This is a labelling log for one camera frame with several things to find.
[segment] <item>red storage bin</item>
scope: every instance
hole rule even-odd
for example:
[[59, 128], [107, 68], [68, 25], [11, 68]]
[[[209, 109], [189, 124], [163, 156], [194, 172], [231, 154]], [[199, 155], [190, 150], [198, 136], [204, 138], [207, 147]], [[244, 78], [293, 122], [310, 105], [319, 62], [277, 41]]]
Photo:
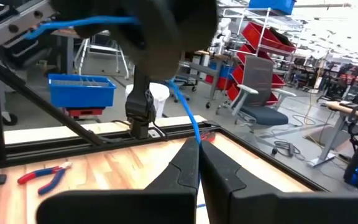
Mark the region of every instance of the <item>red storage bin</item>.
[[227, 91], [227, 96], [231, 101], [234, 101], [240, 92], [240, 88], [236, 84], [232, 84], [230, 89]]
[[[240, 49], [240, 51], [243, 51], [243, 52], [249, 52], [249, 53], [256, 53], [256, 50], [249, 44], [244, 44]], [[246, 63], [246, 55], [243, 54], [243, 53], [237, 53], [237, 56], [239, 57], [240, 61], [245, 64]], [[264, 59], [267, 59], [267, 60], [271, 60], [273, 62], [273, 60], [267, 55], [266, 52], [264, 51], [259, 51], [258, 52], [258, 57], [260, 58], [264, 58]]]
[[244, 66], [238, 65], [233, 71], [233, 78], [237, 84], [242, 84], [242, 78], [244, 77]]
[[[250, 22], [246, 26], [246, 28], [242, 31], [242, 35], [249, 41], [251, 46], [256, 49], [258, 47], [260, 34], [262, 33], [263, 27]], [[285, 45], [281, 43], [272, 33], [270, 30], [265, 29], [264, 36], [262, 37], [262, 45], [266, 45], [268, 47], [283, 50], [285, 52], [288, 52], [287, 54], [290, 54], [291, 52], [294, 52], [296, 50], [296, 47], [294, 45]], [[264, 51], [272, 52], [275, 54], [283, 55], [281, 52], [277, 52], [274, 50], [267, 50], [263, 49]]]
[[[205, 77], [205, 81], [208, 82], [209, 84], [212, 84], [214, 81], [214, 77], [212, 75], [207, 75]], [[228, 90], [233, 83], [235, 83], [234, 80], [219, 77], [218, 82], [216, 84], [216, 88], [218, 90]]]
[[284, 81], [277, 74], [273, 74], [272, 88], [281, 88], [285, 86]]
[[272, 106], [277, 102], [277, 97], [273, 93], [271, 93], [269, 99], [266, 101], [266, 106]]

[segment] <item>workbench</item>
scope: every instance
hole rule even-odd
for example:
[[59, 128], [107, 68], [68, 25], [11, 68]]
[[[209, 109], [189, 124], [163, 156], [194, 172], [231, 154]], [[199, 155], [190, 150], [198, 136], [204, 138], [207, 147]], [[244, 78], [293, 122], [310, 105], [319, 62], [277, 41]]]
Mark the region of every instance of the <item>workbench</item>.
[[[204, 118], [200, 116], [195, 116], [195, 119], [197, 122], [204, 121]], [[189, 123], [190, 119], [187, 116], [156, 120], [159, 126]], [[120, 123], [85, 124], [83, 127], [96, 134], [128, 129], [125, 124]], [[6, 144], [73, 136], [76, 134], [67, 127], [26, 129], [4, 133]], [[185, 139], [176, 139], [0, 169], [0, 174], [7, 175], [6, 183], [0, 185], [0, 223], [35, 223], [35, 213], [40, 202], [66, 190], [144, 189], [166, 168], [184, 142]], [[312, 191], [300, 181], [221, 133], [216, 133], [213, 144], [249, 172], [283, 192]], [[73, 167], [67, 170], [59, 185], [47, 195], [38, 196], [37, 189], [50, 182], [51, 175], [31, 180], [25, 185], [17, 184], [17, 179], [25, 173], [44, 167], [58, 166], [65, 161], [72, 162]], [[200, 188], [198, 204], [203, 203], [203, 192]], [[197, 223], [209, 223], [206, 207], [197, 209]]]
[[330, 153], [330, 150], [333, 148], [333, 144], [334, 144], [335, 139], [338, 136], [338, 134], [346, 127], [346, 125], [345, 125], [346, 118], [352, 113], [352, 110], [353, 110], [353, 109], [347, 108], [345, 106], [341, 106], [340, 102], [337, 102], [337, 101], [329, 101], [326, 103], [326, 106], [331, 110], [339, 111], [341, 114], [338, 117], [338, 120], [335, 122], [334, 132], [330, 133], [329, 139], [327, 140], [320, 156], [311, 161], [310, 164], [313, 167], [320, 165], [321, 163], [323, 163], [327, 160], [330, 160], [335, 156], [334, 154]]

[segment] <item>concrete floor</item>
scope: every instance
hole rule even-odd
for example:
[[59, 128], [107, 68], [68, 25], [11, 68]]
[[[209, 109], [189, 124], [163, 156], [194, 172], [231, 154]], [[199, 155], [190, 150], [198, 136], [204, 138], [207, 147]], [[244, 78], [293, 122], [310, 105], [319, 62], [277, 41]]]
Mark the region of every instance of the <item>concrete floor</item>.
[[[104, 75], [111, 79], [116, 84], [117, 88], [114, 93], [114, 106], [106, 108], [103, 115], [99, 117], [102, 122], [109, 122], [114, 119], [126, 119], [124, 111], [125, 103], [125, 86], [131, 84], [133, 79], [125, 80], [123, 73], [125, 72], [122, 63], [119, 63], [121, 73], [115, 73], [115, 59], [109, 56], [90, 55], [85, 61], [83, 74]], [[47, 86], [47, 78], [44, 77], [40, 68], [34, 67], [28, 71], [27, 77], [28, 85], [33, 88], [43, 98], [49, 100], [50, 93]], [[320, 107], [316, 103], [317, 96], [298, 91], [293, 88], [285, 88], [285, 90], [297, 94], [297, 97], [287, 98], [280, 107], [279, 111], [288, 116], [290, 124], [299, 125], [300, 123], [292, 116], [302, 115], [312, 119], [315, 124], [308, 125], [303, 123], [300, 127], [293, 128], [289, 125], [276, 126], [263, 131], [256, 131], [255, 141], [250, 141], [251, 144], [258, 147], [260, 150], [270, 154], [272, 151], [272, 143], [277, 139], [284, 139], [292, 142], [304, 155], [306, 161], [310, 161], [321, 153], [321, 148], [304, 138], [305, 135], [322, 128], [325, 125], [333, 125], [338, 118], [338, 114], [332, 114], [327, 108]], [[183, 90], [184, 94], [188, 95], [191, 100], [188, 102], [193, 114], [201, 115], [202, 117], [213, 120], [219, 123], [223, 128], [234, 133], [235, 135], [254, 140], [250, 138], [249, 129], [245, 126], [234, 125], [234, 117], [226, 109], [221, 109], [216, 115], [216, 108], [226, 100], [222, 92], [216, 93], [216, 99], [211, 102], [211, 108], [206, 109], [205, 104], [208, 102], [210, 86], [200, 83], [195, 92], [190, 88]], [[45, 128], [59, 126], [59, 122], [50, 117], [47, 113], [33, 105], [30, 101], [17, 93], [7, 93], [6, 108], [9, 112], [14, 113], [19, 118], [19, 122], [15, 126], [5, 126], [5, 130], [14, 129], [29, 129], [29, 128]], [[173, 98], [166, 101], [164, 111], [165, 116], [186, 116], [185, 110], [180, 103], [174, 103]], [[323, 186], [330, 191], [354, 190], [342, 181], [344, 167], [346, 165], [341, 161], [335, 159], [334, 162], [328, 162], [317, 169], [311, 169], [305, 161], [299, 161], [295, 158], [287, 158], [277, 154], [276, 159], [290, 166], [292, 169], [301, 173], [302, 175], [312, 179], [317, 184]]]

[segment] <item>blue bin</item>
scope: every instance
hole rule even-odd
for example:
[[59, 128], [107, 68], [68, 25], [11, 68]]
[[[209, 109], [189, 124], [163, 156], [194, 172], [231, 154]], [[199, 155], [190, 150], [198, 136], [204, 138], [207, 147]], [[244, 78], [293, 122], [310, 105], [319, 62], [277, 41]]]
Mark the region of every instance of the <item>blue bin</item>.
[[50, 100], [59, 108], [112, 106], [116, 86], [106, 77], [49, 74]]
[[251, 0], [248, 8], [250, 9], [267, 9], [281, 11], [284, 15], [291, 15], [296, 0]]
[[[216, 69], [216, 63], [211, 62], [209, 63], [209, 68]], [[220, 78], [229, 78], [230, 80], [233, 80], [233, 76], [231, 75], [234, 71], [233, 67], [230, 67], [228, 65], [222, 65], [221, 71], [219, 72]]]

